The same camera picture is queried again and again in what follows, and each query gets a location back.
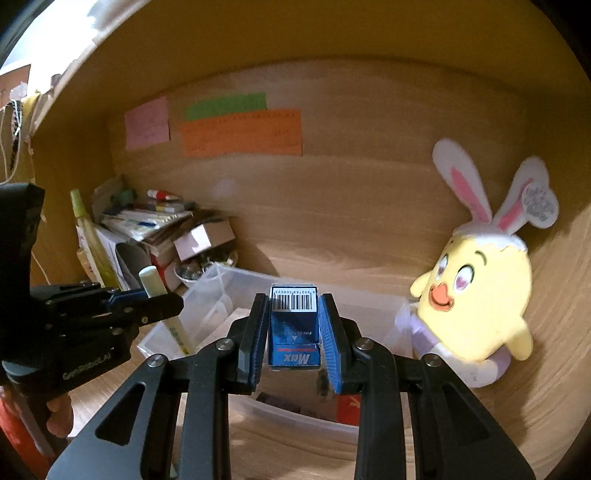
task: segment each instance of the orange beak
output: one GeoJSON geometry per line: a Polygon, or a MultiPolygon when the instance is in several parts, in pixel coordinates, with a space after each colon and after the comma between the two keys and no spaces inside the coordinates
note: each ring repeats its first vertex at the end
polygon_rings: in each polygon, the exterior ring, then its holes
{"type": "Polygon", "coordinates": [[[429,289],[429,305],[438,312],[449,312],[453,307],[453,298],[447,293],[447,284],[440,283],[429,289]]]}

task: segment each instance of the pink sticky note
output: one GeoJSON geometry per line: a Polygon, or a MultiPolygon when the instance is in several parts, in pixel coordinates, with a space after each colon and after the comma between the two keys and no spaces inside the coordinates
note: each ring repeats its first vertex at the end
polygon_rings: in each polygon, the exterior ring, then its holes
{"type": "Polygon", "coordinates": [[[170,141],[166,97],[156,98],[127,112],[125,135],[127,150],[170,141]]]}

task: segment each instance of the max box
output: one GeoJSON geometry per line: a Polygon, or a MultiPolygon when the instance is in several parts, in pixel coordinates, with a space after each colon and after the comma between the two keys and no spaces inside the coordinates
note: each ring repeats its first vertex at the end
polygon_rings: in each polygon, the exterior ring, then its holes
{"type": "Polygon", "coordinates": [[[320,366],[318,289],[311,284],[273,285],[269,324],[269,366],[320,366]]]}

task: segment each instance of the cardboard box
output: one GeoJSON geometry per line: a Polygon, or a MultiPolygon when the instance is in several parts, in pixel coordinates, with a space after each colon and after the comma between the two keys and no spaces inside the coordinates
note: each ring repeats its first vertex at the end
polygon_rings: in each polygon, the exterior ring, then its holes
{"type": "Polygon", "coordinates": [[[181,261],[185,261],[210,248],[234,240],[234,238],[230,222],[224,220],[222,222],[204,223],[195,227],[189,233],[185,233],[181,238],[175,240],[174,246],[177,248],[181,261]]]}
{"type": "Polygon", "coordinates": [[[168,265],[161,266],[153,255],[150,255],[150,260],[152,261],[152,265],[158,270],[158,275],[162,278],[164,285],[166,285],[170,291],[175,291],[182,283],[180,278],[178,278],[177,274],[174,272],[175,267],[178,265],[178,261],[172,260],[168,265]]]}

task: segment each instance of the red box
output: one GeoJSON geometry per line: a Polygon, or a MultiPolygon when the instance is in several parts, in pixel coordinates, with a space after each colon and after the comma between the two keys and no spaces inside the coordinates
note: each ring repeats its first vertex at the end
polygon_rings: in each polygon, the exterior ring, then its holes
{"type": "Polygon", "coordinates": [[[361,395],[339,395],[336,421],[346,425],[359,426],[361,416],[361,395]]]}

